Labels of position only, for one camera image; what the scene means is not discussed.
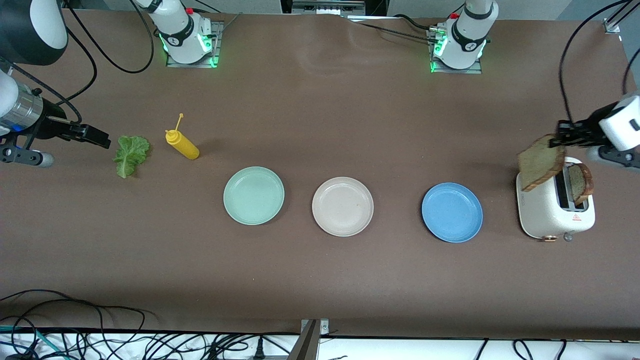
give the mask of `white floor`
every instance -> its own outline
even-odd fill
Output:
[[[135,339],[143,336],[152,336],[149,334],[137,335]],[[128,340],[130,334],[107,334],[108,339]],[[191,337],[185,334],[171,341],[173,346],[182,343]],[[215,335],[205,335],[206,344],[201,337],[186,343],[181,350],[198,349],[203,345],[211,344]],[[76,344],[76,336],[67,334],[66,339],[69,347]],[[297,336],[268,336],[269,339],[277,342],[281,346],[291,349],[296,342]],[[64,348],[60,334],[49,334],[47,339],[60,349]],[[28,346],[33,340],[32,334],[16,335],[15,343]],[[102,340],[101,334],[92,334],[91,342]],[[0,334],[0,341],[11,342],[11,336],[7,333]],[[145,353],[145,346],[150,345],[153,340],[142,339],[132,342],[121,348],[117,354],[123,360],[142,360]],[[323,339],[319,347],[318,360],[336,359],[346,356],[345,360],[371,360],[371,359],[424,359],[424,360],[473,360],[482,344],[482,340],[369,340],[369,339]],[[555,360],[561,342],[559,341],[526,341],[534,360]],[[257,338],[247,341],[248,348],[244,351],[226,352],[225,359],[252,359],[255,353]],[[116,348],[119,344],[112,343],[111,347]],[[154,350],[159,348],[160,344],[156,343]],[[111,353],[109,349],[100,343],[95,348],[102,353],[99,356],[94,351],[88,351],[87,360],[105,360]],[[53,352],[49,345],[43,341],[38,342],[36,348],[38,355],[42,356]],[[154,355],[154,359],[163,357],[171,351],[170,348],[160,348]],[[520,347],[521,353],[527,357],[524,348]],[[282,350],[274,345],[264,342],[264,352],[267,356],[286,355]],[[14,354],[11,346],[0,345],[0,359]],[[200,360],[203,350],[194,351],[183,354],[184,360]],[[562,360],[632,360],[634,357],[640,357],[640,344],[638,343],[611,343],[608,341],[570,341],[566,350],[562,355]],[[484,360],[519,360],[519,357],[513,351],[511,341],[507,340],[490,340],[482,353],[481,359]],[[182,360],[180,355],[173,354],[166,360]]]

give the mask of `lettuce leaf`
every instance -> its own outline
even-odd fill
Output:
[[[118,164],[116,171],[118,176],[125,179],[133,174],[136,165],[140,165],[147,159],[149,141],[142,136],[121,136],[118,138],[120,148],[116,152],[113,161]]]

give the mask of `electrical cord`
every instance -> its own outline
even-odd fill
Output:
[[[529,358],[525,358],[520,351],[518,350],[518,344],[521,343],[522,346],[524,347],[524,349],[527,351],[527,355],[529,356]],[[527,344],[525,344],[524,340],[522,339],[518,339],[518,340],[513,340],[513,342],[511,343],[511,346],[513,347],[513,351],[516,352],[516,355],[522,359],[522,360],[533,360],[533,356],[531,355],[531,351],[529,351],[529,347],[527,346]]]
[[[91,61],[91,66],[93,67],[93,76],[91,77],[91,80],[89,80],[89,82],[84,87],[82,87],[82,89],[78,90],[75,94],[71,95],[70,97],[67,97],[67,100],[69,101],[69,100],[75,99],[78,95],[85,92],[86,89],[90,88],[93,85],[96,78],[98,77],[98,67],[95,64],[95,60],[93,59],[93,56],[91,56],[91,53],[89,53],[89,50],[86,48],[86,46],[84,46],[84,44],[80,41],[80,39],[78,39],[76,34],[74,34],[69,28],[67,28],[67,33],[71,36],[72,39],[74,39],[74,41],[78,44],[78,46],[84,51],[86,57],[89,58],[89,61]],[[60,106],[63,103],[64,103],[63,101],[58,101],[56,105]]]
[[[8,343],[6,341],[0,341],[0,345],[7,345],[7,346],[11,346],[13,348],[16,348],[16,347],[23,348],[24,350],[26,350],[26,352],[30,353],[36,360],[39,359],[38,353],[36,353],[36,350],[33,350],[32,348],[29,348],[29,347],[26,347],[26,346],[23,346],[23,345]]]
[[[109,358],[111,358],[111,356],[115,356],[117,357],[119,360],[124,360],[122,357],[120,357],[117,352],[118,350],[120,350],[125,344],[120,345],[119,347],[117,347],[115,350],[113,348],[111,348],[109,346],[109,342],[107,341],[105,332],[104,332],[104,317],[102,315],[102,311],[103,310],[107,310],[107,309],[123,309],[123,310],[127,310],[127,311],[132,311],[135,313],[138,313],[141,315],[142,320],[140,322],[140,326],[135,330],[135,332],[133,333],[133,335],[129,338],[129,341],[133,340],[133,338],[135,338],[135,336],[140,332],[140,330],[142,329],[142,327],[144,326],[145,323],[145,319],[146,319],[146,315],[145,315],[145,311],[144,310],[140,310],[140,309],[135,309],[133,307],[127,307],[127,306],[105,306],[105,305],[96,305],[93,304],[91,302],[88,302],[86,300],[81,300],[81,299],[75,299],[67,294],[64,294],[60,291],[55,291],[55,290],[48,290],[48,289],[29,289],[29,290],[24,290],[24,291],[20,291],[17,293],[14,293],[12,295],[9,295],[7,297],[4,297],[2,299],[0,299],[0,302],[8,300],[10,298],[13,297],[18,297],[21,296],[23,294],[26,293],[32,293],[32,292],[43,292],[43,293],[53,293],[56,294],[60,297],[62,297],[62,299],[53,299],[53,300],[47,300],[47,301],[43,301],[37,305],[32,306],[31,308],[29,308],[27,311],[25,311],[21,316],[22,317],[26,317],[30,312],[34,311],[35,309],[44,306],[46,304],[52,304],[52,303],[57,303],[57,302],[74,302],[77,304],[81,304],[84,306],[89,306],[94,308],[94,310],[96,310],[96,312],[98,312],[98,316],[100,317],[100,333],[102,334],[102,339],[105,340],[105,346],[107,346],[107,348],[109,349],[109,351],[111,351],[111,354],[107,356],[107,358],[105,358],[105,360],[109,360]]]
[[[29,326],[31,327],[31,330],[33,331],[33,341],[31,342],[31,344],[29,345],[30,349],[35,349],[36,345],[38,344],[38,336],[36,335],[36,327],[33,324],[33,322],[31,322],[29,319],[27,319],[24,316],[5,316],[4,318],[0,319],[0,322],[3,321],[7,321],[9,319],[16,319],[15,323],[13,324],[13,326],[11,326],[11,344],[13,346],[13,350],[16,352],[16,354],[20,355],[20,356],[27,356],[26,352],[20,352],[15,344],[15,330],[18,327],[18,325],[20,324],[20,321],[25,321],[26,323],[29,324]]]
[[[66,97],[60,95],[59,92],[53,90],[53,88],[51,88],[51,86],[45,84],[43,81],[40,81],[38,78],[36,78],[35,76],[31,75],[30,73],[28,73],[26,70],[24,70],[23,68],[19,67],[18,65],[16,65],[14,62],[7,60],[5,57],[0,55],[0,60],[8,63],[9,65],[11,65],[15,70],[17,70],[19,73],[21,73],[22,75],[26,76],[29,80],[33,81],[34,83],[42,86],[43,88],[45,88],[46,90],[48,90],[50,93],[52,93],[53,95],[55,95],[57,98],[59,98],[60,100],[62,100],[62,102],[64,104],[66,104],[71,111],[73,111],[76,114],[77,120],[73,121],[72,124],[80,124],[82,123],[82,115],[80,115],[80,111],[78,111],[76,109],[76,107],[69,102],[69,100],[67,100]]]
[[[629,72],[631,72],[631,65],[634,63],[636,58],[640,54],[640,49],[636,50],[633,56],[631,56],[631,60],[629,60],[629,64],[627,64],[627,68],[625,69],[625,75],[622,77],[622,95],[627,94],[627,79],[629,77]]]
[[[401,18],[407,20],[408,22],[410,22],[411,25],[415,26],[416,28],[423,29],[423,30],[428,30],[429,29],[429,26],[420,25],[417,22],[415,22],[412,18],[410,18],[409,16],[407,16],[407,15],[405,15],[403,13],[395,14],[394,17],[401,17]]]
[[[558,81],[560,82],[560,92],[562,94],[562,98],[564,101],[564,110],[566,111],[566,116],[569,119],[570,122],[573,122],[573,117],[571,116],[571,109],[569,109],[569,100],[567,98],[566,95],[566,90],[564,88],[564,77],[563,77],[563,67],[564,67],[564,59],[566,58],[566,54],[569,50],[569,47],[571,46],[571,43],[573,42],[573,39],[575,38],[576,35],[578,35],[578,32],[589,22],[591,21],[591,19],[593,19],[594,17],[600,15],[601,13],[607,11],[608,9],[613,8],[614,6],[618,6],[624,3],[628,3],[631,0],[620,0],[620,1],[616,1],[615,3],[609,4],[605,7],[603,7],[602,9],[598,10],[597,12],[591,14],[591,16],[589,16],[585,21],[583,21],[580,25],[578,25],[578,27],[573,31],[573,33],[571,34],[571,36],[569,37],[569,40],[567,41],[565,47],[564,47],[564,51],[562,51],[562,56],[560,57],[560,66],[558,68]]]
[[[378,5],[376,6],[376,8],[375,8],[375,9],[373,9],[373,11],[372,11],[369,15],[371,16],[371,15],[375,14],[375,13],[378,11],[378,9],[380,8],[380,5],[382,5],[382,3],[384,3],[385,1],[386,1],[386,0],[380,0],[380,2],[378,3]]]
[[[136,12],[138,13],[138,16],[140,17],[140,20],[142,20],[142,23],[145,26],[145,29],[147,30],[147,35],[149,36],[149,42],[151,43],[151,55],[149,56],[149,60],[147,61],[147,64],[145,66],[143,66],[142,68],[138,69],[138,70],[127,70],[121,66],[119,66],[118,64],[116,64],[110,57],[109,55],[107,55],[107,53],[104,52],[104,50],[102,49],[102,47],[98,44],[98,42],[93,38],[93,36],[91,35],[91,33],[89,32],[89,30],[86,28],[86,26],[84,25],[84,23],[82,22],[82,20],[80,20],[80,17],[78,17],[78,15],[76,14],[76,11],[69,6],[68,1],[69,0],[63,0],[65,2],[65,4],[67,4],[67,7],[69,8],[69,11],[71,12],[71,15],[73,15],[73,17],[76,19],[76,21],[78,22],[78,24],[80,25],[80,27],[82,28],[82,30],[84,31],[84,33],[86,33],[86,36],[89,37],[89,40],[91,40],[91,42],[93,42],[93,44],[95,45],[95,47],[98,49],[98,51],[100,51],[100,54],[102,54],[104,56],[105,59],[107,59],[107,61],[112,64],[114,67],[116,67],[118,70],[122,71],[122,72],[126,72],[127,74],[139,74],[140,72],[143,72],[144,70],[147,70],[149,68],[149,66],[151,65],[153,59],[154,59],[154,53],[155,53],[155,47],[154,47],[154,37],[151,34],[151,30],[149,29],[149,25],[147,24],[147,21],[145,20],[144,16],[142,16],[142,13],[140,12],[140,9],[138,9],[138,7],[136,6],[136,4],[132,1],[129,0],[129,2],[131,3],[131,5],[133,6],[133,8],[136,10]]]
[[[286,352],[287,355],[291,353],[291,351],[287,350],[285,347],[283,347],[282,345],[276,343],[275,341],[267,338],[266,336],[263,336],[262,338],[264,338],[265,341],[271,343],[272,345],[274,345],[275,347],[279,348],[280,350]]]
[[[12,336],[11,342],[5,341],[5,343],[9,346],[15,345],[14,350],[16,350],[16,353],[22,354],[23,356],[29,356],[35,360],[46,360],[50,358],[59,358],[59,357],[64,358],[64,360],[87,360],[87,355],[89,350],[94,351],[98,356],[98,358],[101,360],[108,360],[112,357],[115,357],[121,360],[128,359],[130,357],[129,354],[127,354],[126,356],[121,356],[118,352],[121,351],[128,344],[143,341],[143,340],[148,340],[148,343],[145,345],[145,353],[143,356],[143,360],[170,360],[170,358],[175,359],[175,355],[178,355],[180,359],[184,360],[182,357],[183,354],[196,352],[196,351],[203,352],[200,360],[213,360],[213,359],[218,359],[220,356],[222,357],[222,359],[224,359],[225,352],[227,351],[246,350],[249,347],[247,340],[255,337],[261,337],[264,341],[270,342],[274,344],[274,346],[277,346],[284,352],[288,353],[289,351],[285,347],[279,345],[277,342],[266,337],[265,335],[293,334],[290,332],[266,332],[262,334],[227,334],[227,335],[219,334],[215,336],[211,344],[207,343],[207,339],[202,333],[194,334],[190,336],[185,336],[185,334],[165,334],[160,337],[156,335],[156,336],[141,336],[137,338],[140,332],[140,329],[143,327],[146,311],[135,309],[133,307],[98,305],[98,304],[89,302],[87,300],[76,299],[74,297],[71,297],[59,291],[47,290],[47,289],[30,289],[30,290],[20,291],[18,293],[14,293],[7,297],[1,298],[0,302],[14,299],[14,298],[23,296],[27,293],[35,293],[35,292],[51,293],[59,296],[59,298],[37,303],[36,305],[31,306],[29,309],[23,312],[22,315],[10,316],[8,318],[0,319],[0,321],[7,321],[11,319],[17,320],[12,327],[9,327],[9,326],[5,327],[5,329],[7,330],[5,330],[4,332],[8,332],[8,329],[10,329],[11,336]],[[101,335],[101,339],[97,341],[93,341],[90,337],[91,334],[83,334],[77,329],[47,328],[47,334],[55,333],[60,329],[65,330],[65,332],[67,332],[66,330],[70,330],[74,332],[76,343],[72,344],[73,341],[69,343],[66,339],[66,335],[63,334],[63,337],[61,340],[61,342],[63,343],[63,350],[60,350],[59,348],[56,348],[56,347],[52,347],[54,349],[54,352],[51,352],[45,355],[38,355],[35,352],[36,346],[38,345],[38,340],[42,340],[47,344],[48,344],[48,340],[46,340],[44,335],[39,334],[38,329],[33,325],[33,323],[29,321],[29,319],[27,318],[27,315],[31,314],[33,311],[41,308],[42,306],[53,305],[53,304],[66,304],[69,302],[80,304],[83,306],[88,306],[96,310],[100,318],[100,329],[99,329],[98,335]],[[104,315],[102,312],[107,311],[108,309],[124,309],[124,310],[138,313],[142,316],[141,324],[133,332],[132,336],[128,337],[126,340],[107,339],[104,331]],[[21,321],[27,322],[30,325],[30,327],[19,327],[18,325]],[[21,330],[21,332],[24,332],[26,329],[30,328],[31,332],[33,332],[34,334],[38,334],[39,337],[34,335],[33,342],[28,347],[25,347],[24,345],[16,344],[13,334],[18,328],[23,329]],[[194,348],[189,347],[188,345],[189,342],[195,341],[198,338],[202,338],[203,346],[198,345],[198,346],[195,346]],[[103,354],[98,348],[95,347],[96,345],[101,343],[103,343],[104,346],[109,350],[107,354]]]
[[[204,5],[204,6],[208,7],[208,8],[210,8],[211,10],[213,10],[213,11],[215,11],[215,12],[217,12],[217,13],[222,13],[220,10],[218,10],[218,9],[214,8],[213,6],[211,6],[211,5],[207,4],[207,3],[203,3],[203,2],[202,2],[202,1],[200,1],[200,0],[194,0],[194,1],[195,1],[196,3],[198,3],[198,4],[202,4],[202,5]]]
[[[566,340],[562,339],[560,341],[562,341],[562,346],[560,346],[560,351],[558,352],[558,355],[556,355],[556,360],[560,360],[560,358],[562,358],[562,354],[564,353],[564,350],[566,349]]]
[[[480,360],[480,357],[482,356],[482,351],[484,350],[484,347],[486,346],[486,344],[488,342],[489,342],[489,338],[484,338],[484,341],[483,341],[482,345],[480,346],[480,350],[478,350],[478,353],[476,354],[475,360]]]
[[[413,35],[413,34],[402,33],[400,31],[391,30],[391,29],[387,29],[387,28],[381,28],[379,26],[375,26],[375,25],[371,25],[371,24],[363,24],[361,22],[359,22],[359,24],[363,25],[363,26],[367,26],[369,28],[374,28],[374,29],[378,29],[378,30],[382,30],[382,31],[387,31],[387,32],[393,33],[393,34],[402,35],[404,37],[416,38],[418,40],[423,40],[423,41],[427,41],[427,42],[434,42],[435,41],[434,39],[430,39],[430,38],[426,38],[426,37],[419,37],[419,36]]]
[[[465,3],[462,3],[462,5],[460,5],[457,9],[453,10],[452,13],[457,13],[458,10],[462,9],[462,7],[465,5]]]

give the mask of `blue plate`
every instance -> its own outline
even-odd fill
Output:
[[[424,196],[422,219],[438,238],[462,243],[480,231],[482,206],[471,190],[456,183],[442,183]]]

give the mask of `green plate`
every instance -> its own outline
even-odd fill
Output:
[[[284,186],[268,168],[244,168],[229,179],[224,202],[229,216],[240,224],[264,224],[282,208]]]

